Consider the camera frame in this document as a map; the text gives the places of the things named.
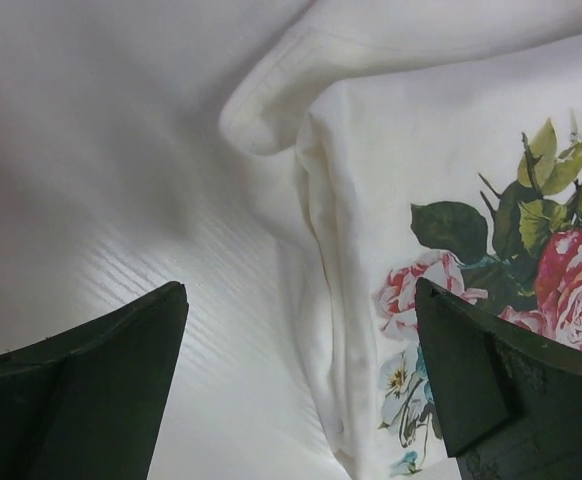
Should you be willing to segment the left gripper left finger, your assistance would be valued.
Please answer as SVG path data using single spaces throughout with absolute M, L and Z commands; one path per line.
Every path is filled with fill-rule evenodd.
M 169 282 L 0 355 L 0 479 L 145 479 L 189 305 Z

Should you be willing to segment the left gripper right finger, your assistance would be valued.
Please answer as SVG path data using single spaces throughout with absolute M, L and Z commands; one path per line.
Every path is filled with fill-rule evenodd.
M 421 278 L 419 340 L 463 479 L 582 479 L 582 352 Z

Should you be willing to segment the white t shirt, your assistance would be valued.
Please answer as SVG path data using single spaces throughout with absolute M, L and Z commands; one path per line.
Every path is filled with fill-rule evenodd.
M 582 1 L 0 1 L 0 354 L 185 284 L 151 478 L 453 478 L 421 278 L 582 351 Z

